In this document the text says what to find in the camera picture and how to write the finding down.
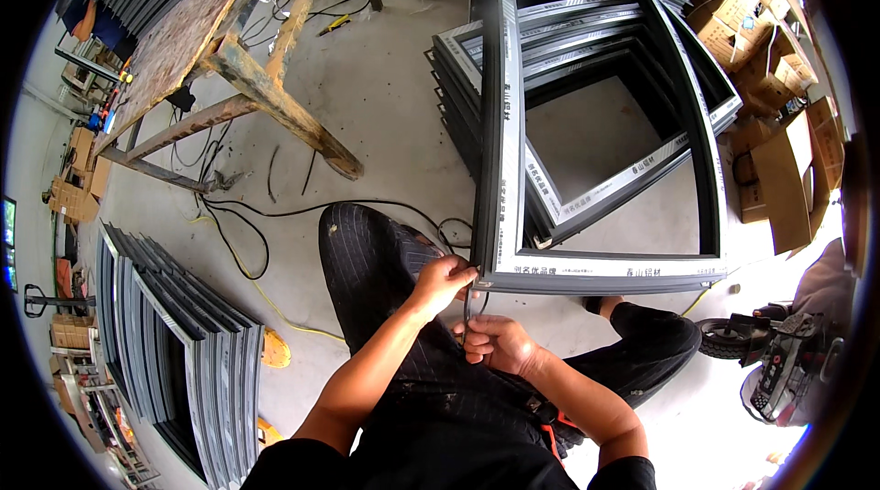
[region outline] wooden workbench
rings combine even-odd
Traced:
[[[257,1],[181,0],[146,37],[140,38],[131,60],[136,80],[115,100],[114,122],[107,133],[100,134],[92,156],[101,155],[173,185],[208,193],[216,183],[192,180],[143,158],[191,134],[263,110],[323,155],[339,174],[351,179],[363,175],[360,161],[283,88],[292,49],[314,0],[292,0],[287,8],[291,15],[281,24],[265,66],[248,54],[239,38]],[[382,9],[381,0],[369,3],[374,11]],[[136,145],[143,116],[208,70],[226,78],[239,94],[190,114]],[[128,151],[115,148],[117,139],[132,127]]]

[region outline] hand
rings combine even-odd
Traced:
[[[412,308],[418,308],[434,319],[452,299],[465,298],[465,286],[477,277],[477,269],[458,255],[446,255],[422,267],[419,280],[415,283],[412,296],[407,299]]]
[[[516,320],[481,314],[470,319],[468,326],[471,331],[465,338],[465,358],[469,363],[483,363],[490,368],[523,377],[540,363],[544,349],[529,337]],[[453,333],[462,333],[464,330],[464,322],[452,327]]]

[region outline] scooter wheel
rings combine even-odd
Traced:
[[[730,327],[728,319],[705,319],[697,322],[703,339],[699,352],[724,360],[738,360],[749,352],[751,335]]]

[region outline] window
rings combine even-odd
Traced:
[[[6,282],[12,293],[18,293],[15,277],[15,202],[3,198],[3,249],[6,257]]]

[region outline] yellow cable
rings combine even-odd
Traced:
[[[724,280],[719,280],[719,281],[713,283],[711,286],[709,286],[709,288],[704,289],[704,290],[703,290],[703,293],[699,294],[699,297],[696,298],[696,300],[695,300],[693,303],[691,303],[691,306],[689,306],[687,309],[685,309],[685,311],[682,312],[680,316],[681,316],[682,318],[686,317],[686,316],[688,315],[688,313],[689,313],[691,310],[693,310],[693,308],[694,308],[695,306],[697,306],[697,304],[699,303],[700,299],[702,299],[703,296],[705,296],[706,294],[708,294],[708,293],[712,290],[713,287],[717,286],[718,284],[720,284],[720,283],[723,282],[723,281],[727,281],[727,279],[730,278],[730,276],[732,276],[732,274],[734,274],[737,270],[739,270],[740,268],[743,268],[743,266],[748,266],[749,264],[753,264],[753,263],[743,264],[743,265],[740,266],[739,268],[736,268],[736,269],[730,271],[730,272],[727,274],[727,276],[724,277]]]
[[[695,306],[697,306],[697,304],[699,303],[699,300],[702,299],[703,296],[705,296],[706,294],[708,294],[709,291],[710,291],[710,289],[712,289],[713,287],[715,287],[715,284],[712,284],[711,286],[709,286],[709,289],[704,289],[704,290],[703,290],[703,293],[699,294],[699,297],[696,299],[696,301],[694,301],[693,303],[691,303],[691,306],[689,306],[684,312],[681,313],[681,317],[682,317],[682,318],[686,317],[686,316],[688,315],[688,313],[689,313],[691,310],[693,310],[693,308],[694,308]]]
[[[186,222],[198,222],[199,220],[210,220],[214,224],[214,226],[217,226],[217,221],[212,219],[211,217],[206,216],[206,215],[202,215],[201,217],[196,217],[193,220],[189,220],[184,217],[184,220]],[[229,246],[229,249],[232,251],[232,255],[235,256],[235,260],[238,262],[238,264],[241,266],[241,268],[245,271],[245,274],[250,276],[251,272],[248,270],[248,268],[245,266],[245,263],[238,256],[238,253],[236,253],[235,249],[233,249],[231,245]],[[266,292],[263,291],[263,288],[259,286],[259,284],[257,283],[256,280],[251,280],[250,282],[253,284],[253,286],[255,286],[257,288],[257,291],[259,292],[259,294],[261,296],[263,296],[263,299],[266,300],[266,303],[269,303],[269,306],[271,306],[272,308],[275,309],[275,312],[278,313],[278,316],[280,317],[280,319],[283,320],[291,328],[293,328],[295,330],[299,330],[299,331],[305,331],[306,333],[317,333],[318,335],[324,335],[326,337],[333,338],[336,341],[342,341],[343,343],[345,342],[345,340],[342,337],[335,335],[334,333],[331,333],[329,331],[316,330],[315,328],[310,328],[310,327],[307,327],[304,325],[294,324],[293,322],[291,322],[291,320],[288,320],[288,318],[286,316],[284,316],[284,313],[282,313],[280,308],[278,308],[277,305],[275,305],[275,303],[270,299],[270,297],[266,295]]]

